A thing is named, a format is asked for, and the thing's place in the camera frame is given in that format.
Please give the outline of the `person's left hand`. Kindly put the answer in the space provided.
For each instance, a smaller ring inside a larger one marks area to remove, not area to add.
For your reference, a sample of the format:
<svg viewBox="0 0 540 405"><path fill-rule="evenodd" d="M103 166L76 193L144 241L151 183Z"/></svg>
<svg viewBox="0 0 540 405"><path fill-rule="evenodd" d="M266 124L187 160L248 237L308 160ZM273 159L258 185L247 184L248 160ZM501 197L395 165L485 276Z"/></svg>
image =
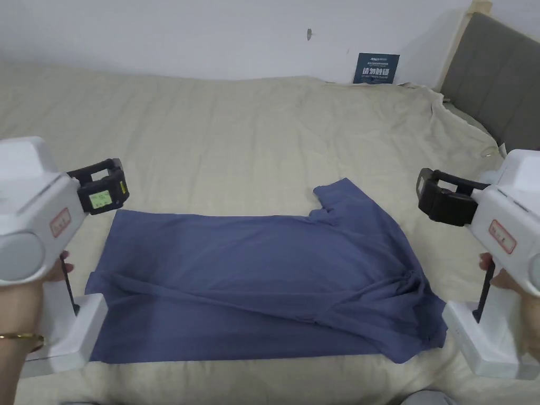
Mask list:
<svg viewBox="0 0 540 405"><path fill-rule="evenodd" d="M62 264L69 255L69 251L63 251L51 270L40 279L1 287L1 335L38 332L43 309L43 285L64 279Z"/></svg>

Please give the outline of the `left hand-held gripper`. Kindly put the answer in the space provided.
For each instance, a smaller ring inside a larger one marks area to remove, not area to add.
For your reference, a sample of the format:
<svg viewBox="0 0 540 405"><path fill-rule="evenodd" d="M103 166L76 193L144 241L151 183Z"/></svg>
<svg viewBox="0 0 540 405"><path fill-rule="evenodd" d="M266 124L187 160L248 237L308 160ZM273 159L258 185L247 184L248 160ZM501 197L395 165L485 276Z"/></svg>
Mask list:
<svg viewBox="0 0 540 405"><path fill-rule="evenodd" d="M107 176L92 180L93 174L104 170ZM72 178L87 183L79 188ZM2 140L1 286L24 285L45 276L86 214L117 210L128 198L119 158L65 173L42 138ZM45 345L27 357L22 372L53 374L83 368L105 317L103 294L74 297L68 279L46 283L39 328Z"/></svg>

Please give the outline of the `person's right hand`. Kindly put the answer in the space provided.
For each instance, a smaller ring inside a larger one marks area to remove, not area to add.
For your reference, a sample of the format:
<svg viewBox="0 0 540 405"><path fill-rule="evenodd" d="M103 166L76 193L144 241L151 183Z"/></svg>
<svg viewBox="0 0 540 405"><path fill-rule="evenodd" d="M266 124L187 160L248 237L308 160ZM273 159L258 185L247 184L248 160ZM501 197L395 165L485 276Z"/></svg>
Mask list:
<svg viewBox="0 0 540 405"><path fill-rule="evenodd" d="M494 264L490 253L481 253L479 255L479 260L479 267L486 272L489 270L491 265ZM524 295L526 293L505 269L501 269L497 275L492 276L490 279L490 284L497 288L512 290L519 295Z"/></svg>

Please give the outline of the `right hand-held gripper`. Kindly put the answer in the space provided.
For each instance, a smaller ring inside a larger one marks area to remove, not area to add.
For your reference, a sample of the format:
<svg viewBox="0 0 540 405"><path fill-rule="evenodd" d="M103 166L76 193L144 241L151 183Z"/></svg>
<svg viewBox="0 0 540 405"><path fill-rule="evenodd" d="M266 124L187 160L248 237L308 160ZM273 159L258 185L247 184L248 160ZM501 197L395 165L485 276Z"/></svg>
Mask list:
<svg viewBox="0 0 540 405"><path fill-rule="evenodd" d="M456 189L439 189L440 181ZM424 191L426 185L436 190ZM430 220L470 224L494 262L479 302L449 301L445 307L448 331L470 369L476 375L538 375L538 361L519 343L522 299L491 286L490 278L504 269L524 291L539 296L539 152L512 150L491 173L490 185L423 168L417 196Z"/></svg>

